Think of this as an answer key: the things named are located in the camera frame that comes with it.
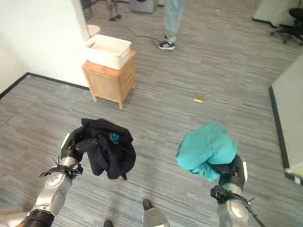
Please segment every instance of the cabinet leg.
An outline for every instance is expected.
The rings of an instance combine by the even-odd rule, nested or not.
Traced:
[[[119,109],[122,110],[123,109],[123,102],[119,103]]]
[[[97,97],[94,96],[93,94],[92,94],[92,96],[93,96],[93,100],[96,102],[97,101]]]

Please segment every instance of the black garment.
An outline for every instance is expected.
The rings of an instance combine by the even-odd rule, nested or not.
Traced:
[[[105,170],[108,178],[122,176],[126,180],[136,160],[130,132],[104,119],[82,119],[81,123],[97,142],[96,148],[87,152],[93,174],[99,176]]]

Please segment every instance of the robotic arm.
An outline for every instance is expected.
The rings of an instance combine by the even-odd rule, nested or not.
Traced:
[[[72,180],[83,172],[79,163],[83,153],[97,145],[82,129],[80,127],[66,136],[61,147],[61,162],[58,160],[57,166],[40,175],[48,178],[23,224],[24,227],[50,227],[63,207]]]
[[[220,174],[219,185],[211,189],[211,196],[217,200],[220,227],[245,227],[249,214],[261,227],[265,225],[257,218],[249,202],[242,197],[242,190],[247,180],[246,163],[236,155],[235,159],[226,165],[210,167]]]
[[[86,134],[83,127],[66,136],[61,147],[61,162],[58,160],[56,166],[40,175],[40,177],[48,176],[48,178],[23,224],[24,227],[50,227],[52,225],[54,218],[64,205],[72,180],[82,175],[83,168],[80,161],[83,153],[94,150],[96,146],[97,141]],[[260,226],[264,227],[253,213],[248,201],[241,196],[247,171],[240,157],[237,155],[227,165],[209,165],[220,174],[219,185],[211,190],[211,196],[218,202],[220,227],[245,227],[249,213]],[[144,200],[143,206],[144,227],[169,227],[165,216],[158,208],[154,208],[150,201]]]

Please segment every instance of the jeans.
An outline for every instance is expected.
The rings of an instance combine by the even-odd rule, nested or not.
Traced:
[[[177,32],[182,17],[185,0],[166,0],[164,23],[167,32],[167,42],[174,43],[177,39]]]

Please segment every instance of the wooden nightstand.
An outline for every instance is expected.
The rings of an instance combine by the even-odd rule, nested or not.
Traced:
[[[123,108],[123,102],[129,91],[135,88],[135,56],[136,52],[131,51],[129,60],[120,70],[97,65],[90,61],[82,66],[95,102],[97,97],[105,98],[119,103],[119,108]]]

